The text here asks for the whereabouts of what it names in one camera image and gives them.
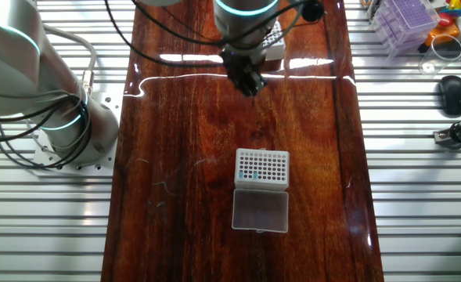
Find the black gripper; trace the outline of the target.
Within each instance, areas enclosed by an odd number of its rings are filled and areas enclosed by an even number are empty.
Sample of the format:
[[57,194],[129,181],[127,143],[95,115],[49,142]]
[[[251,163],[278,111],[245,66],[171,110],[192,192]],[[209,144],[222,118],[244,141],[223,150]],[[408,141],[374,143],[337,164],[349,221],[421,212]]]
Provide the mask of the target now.
[[236,89],[245,97],[254,96],[267,85],[267,81],[249,56],[242,56],[229,50],[221,51],[219,56],[223,60],[222,64],[228,79],[234,81]]

